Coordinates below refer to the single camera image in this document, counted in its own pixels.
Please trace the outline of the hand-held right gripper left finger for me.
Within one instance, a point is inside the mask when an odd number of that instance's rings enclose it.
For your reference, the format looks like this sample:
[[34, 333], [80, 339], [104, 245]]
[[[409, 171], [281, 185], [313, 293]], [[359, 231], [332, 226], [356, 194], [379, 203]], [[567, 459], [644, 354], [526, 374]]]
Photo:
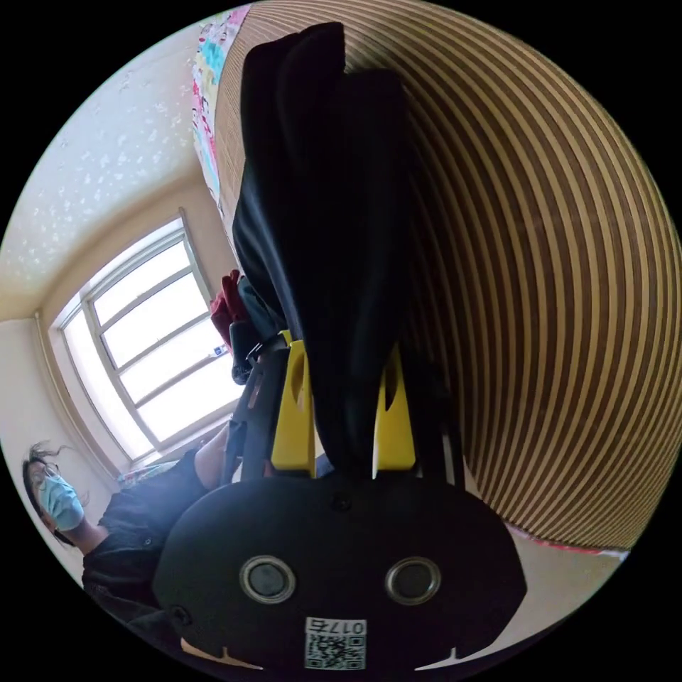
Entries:
[[315, 477], [313, 393], [302, 340], [294, 340], [288, 346], [271, 464], [281, 474]]

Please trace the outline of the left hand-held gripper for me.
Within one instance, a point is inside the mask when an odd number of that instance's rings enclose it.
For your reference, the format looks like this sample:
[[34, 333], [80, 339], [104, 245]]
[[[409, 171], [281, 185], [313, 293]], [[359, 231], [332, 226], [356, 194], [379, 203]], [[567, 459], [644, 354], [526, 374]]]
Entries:
[[256, 344], [247, 354], [247, 369], [253, 371], [257, 365], [263, 364], [276, 350], [283, 348], [283, 333], [273, 335]]

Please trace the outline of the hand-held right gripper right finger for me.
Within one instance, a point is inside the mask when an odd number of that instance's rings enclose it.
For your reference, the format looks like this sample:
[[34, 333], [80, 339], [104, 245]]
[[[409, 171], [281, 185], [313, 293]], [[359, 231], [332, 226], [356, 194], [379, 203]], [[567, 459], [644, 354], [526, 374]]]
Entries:
[[381, 374], [376, 417], [372, 476], [404, 474], [416, 464], [411, 418], [400, 348], [395, 345]]

